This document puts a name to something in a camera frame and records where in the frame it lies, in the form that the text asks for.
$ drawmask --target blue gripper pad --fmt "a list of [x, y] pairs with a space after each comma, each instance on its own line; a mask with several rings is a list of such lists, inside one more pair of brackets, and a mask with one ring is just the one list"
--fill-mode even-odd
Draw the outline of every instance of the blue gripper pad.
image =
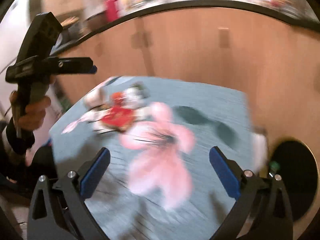
[[220, 149], [215, 146], [212, 147], [209, 152], [209, 161], [217, 173], [223, 187], [225, 188], [228, 196], [238, 200], [240, 197], [240, 179], [234, 174], [234, 171], [231, 170], [228, 162], [233, 162], [228, 160]]
[[102, 148], [90, 168], [80, 181], [79, 194], [83, 199], [91, 198], [96, 190], [103, 174], [110, 164], [110, 151], [107, 148]]

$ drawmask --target black round object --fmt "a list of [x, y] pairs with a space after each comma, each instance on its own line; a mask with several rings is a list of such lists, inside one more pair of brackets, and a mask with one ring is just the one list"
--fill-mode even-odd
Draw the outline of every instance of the black round object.
[[292, 209], [293, 221], [312, 205], [318, 186], [318, 168], [310, 149], [295, 139], [286, 140], [274, 150], [271, 161], [280, 165], [281, 175]]

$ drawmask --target human hand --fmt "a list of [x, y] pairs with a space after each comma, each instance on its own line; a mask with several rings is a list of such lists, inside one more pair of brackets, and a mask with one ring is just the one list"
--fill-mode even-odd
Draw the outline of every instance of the human hand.
[[[55, 77], [50, 77], [50, 84], [54, 83]], [[14, 102], [17, 100], [18, 93], [13, 91], [10, 95], [11, 105], [14, 107]], [[34, 131], [39, 129], [44, 121], [45, 109], [51, 105], [51, 99], [48, 96], [44, 96], [40, 101], [29, 104], [25, 108], [26, 114], [19, 118], [19, 120], [13, 120], [15, 126], [20, 127], [23, 130]]]

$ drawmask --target gray placemat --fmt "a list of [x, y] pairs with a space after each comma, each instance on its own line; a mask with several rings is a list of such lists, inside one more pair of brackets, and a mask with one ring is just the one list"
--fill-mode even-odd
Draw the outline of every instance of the gray placemat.
[[[126, 187], [128, 164], [141, 151], [119, 144], [117, 132], [96, 134], [90, 124], [80, 123], [75, 130], [61, 134], [71, 122], [86, 112], [77, 102], [50, 130], [59, 176], [77, 170], [91, 160], [101, 147], [111, 152], [111, 164], [93, 197], [85, 203], [111, 240], [125, 239], [197, 239], [208, 240], [231, 210], [235, 200], [228, 197], [209, 163], [209, 150], [218, 146], [227, 158], [242, 169], [253, 168], [251, 125], [246, 98], [242, 92], [202, 83], [182, 82], [154, 77], [119, 78], [105, 87], [108, 94], [123, 91], [135, 82], [148, 88], [151, 102], [164, 102], [173, 111], [173, 122], [191, 130], [196, 145], [189, 155], [182, 154], [192, 176], [193, 190], [188, 201], [174, 211], [161, 207], [161, 191], [146, 197], [132, 194]], [[222, 123], [236, 135], [229, 147], [215, 126]]]

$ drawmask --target silver bolt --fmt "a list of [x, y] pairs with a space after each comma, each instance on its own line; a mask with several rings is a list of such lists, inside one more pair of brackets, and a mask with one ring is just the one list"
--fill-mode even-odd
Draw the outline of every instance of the silver bolt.
[[69, 177], [70, 179], [72, 179], [75, 175], [76, 175], [76, 172], [75, 172], [75, 171], [69, 171], [69, 172], [68, 172], [68, 177]]
[[252, 177], [253, 173], [252, 171], [246, 170], [244, 171], [244, 175], [249, 178], [249, 177]]
[[44, 176], [44, 175], [41, 175], [41, 176], [39, 177], [39, 181], [40, 181], [40, 182], [44, 182], [44, 181], [45, 181], [45, 176]]
[[282, 178], [281, 178], [281, 176], [280, 176], [279, 174], [276, 174], [276, 175], [275, 175], [275, 179], [276, 179], [277, 181], [280, 181]]

